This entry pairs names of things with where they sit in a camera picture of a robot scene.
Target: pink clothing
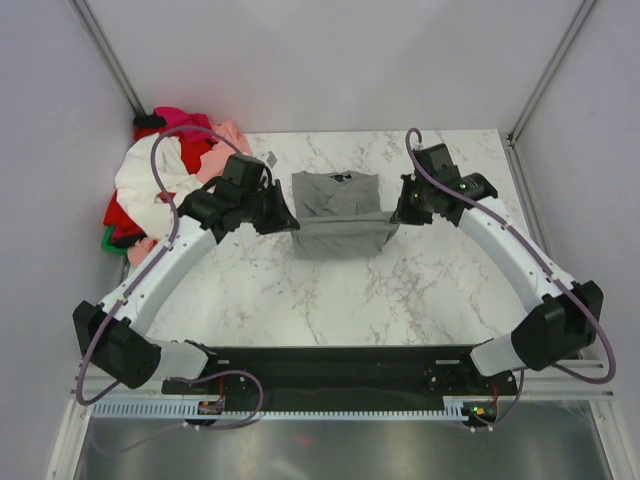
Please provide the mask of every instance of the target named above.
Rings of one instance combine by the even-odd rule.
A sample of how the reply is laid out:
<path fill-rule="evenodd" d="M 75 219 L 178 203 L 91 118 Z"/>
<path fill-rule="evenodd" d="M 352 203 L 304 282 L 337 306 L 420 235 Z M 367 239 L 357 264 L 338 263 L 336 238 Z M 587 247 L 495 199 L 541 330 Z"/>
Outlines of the pink clothing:
<path fill-rule="evenodd" d="M 153 113 L 162 117 L 167 122 L 165 129 L 178 127 L 180 125 L 195 125 L 197 127 L 211 128 L 209 119 L 204 113 L 186 113 L 175 107 L 158 107 Z M 200 142 L 211 138 L 205 132 L 179 132 L 187 142 Z"/>
<path fill-rule="evenodd" d="M 242 153 L 251 155 L 251 147 L 247 137 L 238 129 L 238 126 L 227 121 L 220 125 L 213 125 L 213 131 L 233 143 Z M 235 153 L 233 149 L 224 142 L 218 142 L 213 148 L 200 156 L 202 166 L 196 175 L 200 183 L 207 183 L 213 177 L 222 175 L 227 159 Z"/>
<path fill-rule="evenodd" d="M 153 247 L 158 244 L 157 238 L 143 238 L 142 240 L 138 240 L 133 247 L 127 249 L 127 258 L 131 262 L 131 265 L 137 267 L 142 263 L 142 261 L 147 258 L 147 255 L 151 253 Z"/>

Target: cable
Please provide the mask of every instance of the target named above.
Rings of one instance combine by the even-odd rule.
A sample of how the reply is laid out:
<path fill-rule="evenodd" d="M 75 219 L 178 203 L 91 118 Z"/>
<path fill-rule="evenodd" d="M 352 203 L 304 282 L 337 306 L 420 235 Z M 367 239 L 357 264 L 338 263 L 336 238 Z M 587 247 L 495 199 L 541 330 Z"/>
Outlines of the cable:
<path fill-rule="evenodd" d="M 122 447 L 122 448 L 118 448 L 115 450 L 111 450 L 111 449 L 107 449 L 107 448 L 103 448 L 100 445 L 98 445 L 98 443 L 96 442 L 95 439 L 95 435 L 93 435 L 93 432 L 91 433 L 91 445 L 93 446 L 93 448 L 96 449 L 96 451 L 98 453 L 101 453 L 102 455 L 108 455 L 110 457 L 114 457 L 117 455 L 121 455 L 123 453 L 127 453 L 131 450 L 133 450 L 136 447 L 139 447 L 140 445 L 147 443 L 150 440 L 153 440 L 156 437 L 159 437 L 161 435 L 164 435 L 165 433 L 171 432 L 173 430 L 176 430 L 180 427 L 187 427 L 187 426 L 191 426 L 194 430 L 234 430 L 236 428 L 242 428 L 242 427 L 246 427 L 249 424 L 252 424 L 253 422 L 255 422 L 255 417 L 256 415 L 258 415 L 260 413 L 260 410 L 262 410 L 262 405 L 264 404 L 264 388 L 262 387 L 262 384 L 260 383 L 260 380 L 258 380 L 256 378 L 255 375 L 252 375 L 249 372 L 245 372 L 244 370 L 225 370 L 223 372 L 219 372 L 213 375 L 209 375 L 208 377 L 203 377 L 203 378 L 197 378 L 197 379 L 189 379 L 189 378 L 172 378 L 172 380 L 177 381 L 177 382 L 183 382 L 183 383 L 188 383 L 190 385 L 196 385 L 199 383 L 206 383 L 206 382 L 210 382 L 213 380 L 216 380 L 218 378 L 224 378 L 228 375 L 240 375 L 242 377 L 246 377 L 248 379 L 250 379 L 253 383 L 255 383 L 256 387 L 258 387 L 258 404 L 256 405 L 256 408 L 253 410 L 253 412 L 251 414 L 249 414 L 247 417 L 243 418 L 242 420 L 239 420 L 237 422 L 233 422 L 230 423 L 228 425 L 190 425 L 186 422 L 181 422 L 181 423 L 174 423 L 171 425 L 168 425 L 164 428 L 161 428 L 160 430 L 158 430 L 155 433 L 152 433 L 151 435 L 142 438 L 134 443 L 132 443 L 131 445 L 128 445 L 126 447 Z"/>
<path fill-rule="evenodd" d="M 500 392 L 498 391 L 498 384 L 495 381 L 491 380 L 491 386 L 493 387 L 493 399 L 489 404 L 489 408 L 493 407 L 494 405 L 497 405 L 498 397 L 500 396 Z"/>
<path fill-rule="evenodd" d="M 518 230 L 516 230 L 512 225 L 509 225 L 504 218 L 502 218 L 499 214 L 497 214 L 490 208 L 487 208 L 481 203 L 478 203 L 475 200 L 467 198 L 464 195 L 456 192 L 455 190 L 450 189 L 449 187 L 440 183 L 438 180 L 436 180 L 431 175 L 429 175 L 429 173 L 422 167 L 422 165 L 420 165 L 420 162 L 418 162 L 418 159 L 416 158 L 415 154 L 413 153 L 413 149 L 411 148 L 411 135 L 414 133 L 418 136 L 418 141 L 422 142 L 422 133 L 420 132 L 420 130 L 418 130 L 417 128 L 410 128 L 407 131 L 407 134 L 405 135 L 405 146 L 407 148 L 407 153 L 409 154 L 409 157 L 411 158 L 411 161 L 413 162 L 413 166 L 415 167 L 416 171 L 420 173 L 420 175 L 426 181 L 428 181 L 431 185 L 433 185 L 437 189 L 442 190 L 448 195 L 451 195 L 452 197 L 462 202 L 465 202 L 466 204 L 471 205 L 474 208 L 481 210 L 482 212 L 487 214 L 489 217 L 493 218 L 504 229 L 506 229 L 509 233 L 511 233 L 511 235 L 513 235 L 516 240 L 518 240 L 518 242 L 525 248 L 525 250 L 527 250 L 527 252 L 533 257 L 533 259 L 540 266 L 540 268 L 542 268 L 543 272 L 546 275 L 548 275 L 550 279 L 553 279 L 555 277 L 553 270 L 551 270 L 549 265 L 547 265 L 547 263 L 543 260 L 540 254 L 538 254 L 538 252 L 533 247 L 533 245 L 531 245 L 531 243 Z M 592 385 L 602 385 L 610 382 L 613 379 L 613 377 L 615 377 L 616 375 L 616 357 L 615 357 L 615 354 L 613 353 L 613 347 L 611 346 L 611 342 L 609 342 L 607 335 L 605 334 L 604 330 L 598 323 L 598 320 L 594 317 L 593 313 L 591 313 L 591 311 L 587 308 L 587 306 L 584 303 L 582 303 L 582 301 L 580 301 L 580 299 L 576 297 L 573 294 L 573 292 L 571 292 L 571 290 L 564 283 L 562 283 L 557 277 L 553 279 L 553 283 L 558 287 L 558 289 L 560 289 L 562 293 L 564 293 L 567 296 L 569 300 L 571 300 L 576 305 L 576 307 L 578 307 L 578 309 L 587 318 L 587 320 L 595 330 L 598 337 L 600 337 L 600 340 L 602 341 L 602 345 L 604 346 L 605 353 L 607 355 L 609 370 L 604 377 L 592 378 L 592 377 L 587 377 L 580 373 L 574 372 L 573 370 L 567 367 L 564 367 L 562 365 L 554 364 L 553 366 L 558 370 L 565 372 L 574 378 L 577 378 L 579 380 L 582 380 Z"/>
<path fill-rule="evenodd" d="M 498 403 L 496 403 L 495 405 L 495 409 L 496 409 L 496 419 L 493 422 L 490 422 L 489 420 L 485 420 L 484 418 L 480 417 L 477 414 L 473 414 L 473 418 L 475 418 L 476 420 L 478 420 L 479 422 L 484 423 L 485 425 L 489 425 L 491 427 L 493 427 L 495 425 L 495 423 L 498 421 L 499 415 L 500 415 L 500 407 L 498 407 Z"/>
<path fill-rule="evenodd" d="M 500 417 L 500 418 L 496 417 L 496 421 L 493 422 L 491 425 L 487 425 L 486 427 L 467 427 L 466 425 L 460 427 L 460 425 L 458 425 L 457 423 L 454 423 L 453 426 L 459 427 L 459 428 L 464 428 L 465 430 L 471 430 L 472 433 L 478 432 L 478 431 L 479 432 L 486 432 L 486 431 L 490 432 L 490 431 L 493 431 L 493 429 L 495 427 L 500 425 L 502 422 L 504 422 L 507 418 L 509 418 L 511 416 L 511 414 L 513 413 L 513 411 L 516 408 L 516 405 L 520 401 L 520 397 L 522 396 L 522 390 L 523 389 L 524 389 L 524 370 L 520 370 L 520 384 L 518 385 L 518 390 L 516 391 L 516 396 L 513 397 L 513 402 L 511 403 L 511 405 L 509 405 L 509 408 L 507 409 L 507 411 L 504 413 L 504 415 L 502 417 Z"/>
<path fill-rule="evenodd" d="M 113 305 L 113 308 L 109 310 L 107 315 L 104 317 L 104 320 L 102 320 L 102 322 L 100 323 L 100 326 L 96 330 L 96 333 L 93 335 L 91 342 L 89 343 L 89 347 L 87 348 L 87 351 L 82 359 L 82 363 L 80 364 L 80 371 L 78 372 L 78 378 L 76 380 L 76 401 L 84 407 L 93 405 L 94 403 L 102 399 L 105 395 L 107 395 L 109 392 L 111 392 L 114 388 L 116 388 L 120 384 L 120 382 L 115 381 L 111 385 L 109 385 L 107 388 L 105 388 L 102 392 L 98 393 L 95 397 L 90 399 L 84 398 L 84 395 L 82 393 L 84 388 L 84 380 L 87 375 L 89 364 L 91 363 L 91 358 L 93 357 L 93 353 L 96 350 L 98 342 L 100 342 L 100 338 L 102 337 L 102 334 L 104 333 L 104 331 L 107 329 L 109 322 L 111 322 L 111 320 L 117 313 L 118 309 L 126 302 L 127 298 L 131 296 L 131 294 L 136 289 L 136 287 L 140 284 L 140 282 L 144 280 L 144 278 L 149 274 L 149 272 L 153 269 L 153 267 L 155 267 L 156 264 L 160 261 L 160 259 L 169 251 L 169 249 L 173 244 L 173 241 L 178 235 L 178 227 L 180 225 L 178 207 L 176 206 L 175 202 L 173 201 L 173 198 L 171 197 L 166 187 L 162 183 L 162 179 L 160 178 L 160 174 L 158 172 L 158 165 L 156 162 L 156 152 L 158 150 L 158 145 L 160 145 L 160 142 L 164 138 L 174 133 L 183 132 L 183 131 L 198 131 L 198 132 L 208 133 L 212 137 L 215 137 L 221 142 L 224 142 L 227 145 L 229 145 L 229 147 L 231 147 L 236 153 L 242 153 L 238 147 L 236 147 L 233 143 L 231 143 L 229 140 L 227 140 L 225 137 L 223 137 L 219 133 L 216 133 L 213 130 L 210 130 L 208 128 L 197 127 L 195 125 L 180 125 L 178 127 L 170 128 L 169 130 L 162 132 L 158 136 L 158 138 L 156 138 L 155 142 L 153 142 L 153 146 L 151 147 L 151 172 L 153 173 L 153 178 L 155 179 L 156 184 L 158 185 L 158 188 L 160 189 L 162 196 L 164 197 L 165 201 L 169 204 L 169 207 L 171 208 L 171 214 L 173 216 L 173 225 L 171 227 L 171 232 L 169 233 L 169 237 L 167 238 L 167 241 L 162 245 L 162 247 L 160 247 L 160 250 L 157 253 L 157 255 L 155 255 L 149 261 L 147 266 L 144 267 L 142 272 L 140 272 L 140 274 L 131 282 L 131 285 L 129 285 L 129 287 L 124 291 L 124 293 L 122 294 L 124 301 L 118 300 Z"/>

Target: table surface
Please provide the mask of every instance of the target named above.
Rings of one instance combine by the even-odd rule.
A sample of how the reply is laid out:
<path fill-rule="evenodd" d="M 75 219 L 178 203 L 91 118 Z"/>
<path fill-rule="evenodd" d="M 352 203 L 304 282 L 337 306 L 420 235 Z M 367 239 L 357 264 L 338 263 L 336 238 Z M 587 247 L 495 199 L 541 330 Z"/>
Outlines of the table surface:
<path fill-rule="evenodd" d="M 405 132 L 248 135 L 254 153 L 273 151 L 275 178 L 293 208 L 291 174 L 356 170 L 380 174 L 383 210 L 395 209 L 412 172 Z M 526 228 L 495 130 L 425 131 L 444 142 L 462 175 L 482 173 Z M 148 336 L 224 346 L 468 344 L 511 331 L 524 317 L 498 268 L 460 230 L 436 219 L 401 226 L 382 254 L 360 260 L 293 257 L 287 233 L 228 235 L 183 279 Z"/>

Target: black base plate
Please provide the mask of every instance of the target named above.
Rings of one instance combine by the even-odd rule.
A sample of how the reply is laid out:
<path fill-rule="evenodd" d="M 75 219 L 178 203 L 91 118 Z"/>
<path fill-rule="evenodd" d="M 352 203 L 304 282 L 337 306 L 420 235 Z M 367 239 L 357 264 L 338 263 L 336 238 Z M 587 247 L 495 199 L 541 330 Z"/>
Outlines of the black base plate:
<path fill-rule="evenodd" d="M 470 379 L 460 368 L 473 346 L 211 348 L 202 377 L 245 370 L 265 390 L 265 412 L 440 410 L 443 396 L 515 395 L 511 372 Z M 225 409 L 251 411 L 258 389 L 249 379 L 224 379 Z M 219 381 L 193 385 L 167 380 L 165 395 L 218 395 Z"/>

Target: cloth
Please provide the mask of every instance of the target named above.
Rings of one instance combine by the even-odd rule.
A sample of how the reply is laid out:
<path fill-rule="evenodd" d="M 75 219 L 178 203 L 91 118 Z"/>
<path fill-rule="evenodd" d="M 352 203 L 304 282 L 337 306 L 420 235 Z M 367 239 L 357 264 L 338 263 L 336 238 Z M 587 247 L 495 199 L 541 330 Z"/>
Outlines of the cloth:
<path fill-rule="evenodd" d="M 143 238 L 142 240 L 138 240 L 133 247 L 127 249 L 127 258 L 131 262 L 131 265 L 134 267 L 139 266 L 158 244 L 158 241 L 157 238 Z"/>
<path fill-rule="evenodd" d="M 171 209 L 160 199 L 151 163 L 151 147 L 159 134 L 138 140 L 126 153 L 116 174 L 117 202 L 122 210 L 152 238 L 160 238 L 171 229 Z M 196 175 L 189 174 L 180 156 L 180 140 L 176 137 L 160 141 L 156 165 L 167 191 L 174 193 L 180 205 L 193 190 L 202 187 Z"/>
<path fill-rule="evenodd" d="M 178 127 L 180 125 L 194 125 L 197 127 L 211 128 L 211 123 L 204 113 L 186 113 L 175 107 L 158 107 L 153 113 L 163 117 L 167 122 L 165 128 Z M 209 138 L 205 132 L 185 131 L 180 132 L 188 142 L 200 142 Z"/>
<path fill-rule="evenodd" d="M 213 131 L 233 143 L 242 153 L 251 155 L 251 147 L 247 137 L 244 136 L 235 123 L 228 121 L 220 125 L 214 125 Z M 210 151 L 200 157 L 202 167 L 197 175 L 198 180 L 202 183 L 207 183 L 211 178 L 222 175 L 227 160 L 234 153 L 234 150 L 229 145 L 224 142 L 218 142 Z"/>
<path fill-rule="evenodd" d="M 379 178 L 359 172 L 292 176 L 300 230 L 291 232 L 296 257 L 360 258 L 378 255 L 398 231 L 393 212 L 380 209 Z"/>
<path fill-rule="evenodd" d="M 341 174 L 301 172 L 294 173 L 291 178 L 297 218 L 380 211 L 378 175 L 351 171 Z"/>
<path fill-rule="evenodd" d="M 146 128 L 144 125 L 146 125 L 147 123 L 154 124 L 154 122 L 156 122 L 155 120 L 147 122 L 150 117 L 160 118 L 164 122 L 164 119 L 162 119 L 162 117 L 157 117 L 155 115 L 136 117 L 136 119 L 134 119 L 135 127 L 133 132 L 133 138 L 135 141 L 166 130 L 166 128 L 164 127 Z M 198 173 L 202 166 L 200 157 L 204 153 L 211 150 L 211 147 L 214 145 L 213 141 L 211 139 L 206 139 L 197 142 L 190 142 L 180 135 L 176 136 L 180 141 L 180 157 L 182 159 L 182 163 L 184 163 L 184 166 L 187 169 L 187 172 L 189 174 Z M 141 235 L 144 236 L 145 233 L 144 230 L 140 228 L 118 204 L 117 196 L 118 192 L 116 190 L 116 192 L 113 193 L 107 207 L 107 211 L 105 212 L 103 223 L 105 225 L 116 226 L 116 229 L 111 236 L 114 246 L 120 244 L 133 244 L 133 242 L 138 239 L 137 237 L 140 237 Z"/>

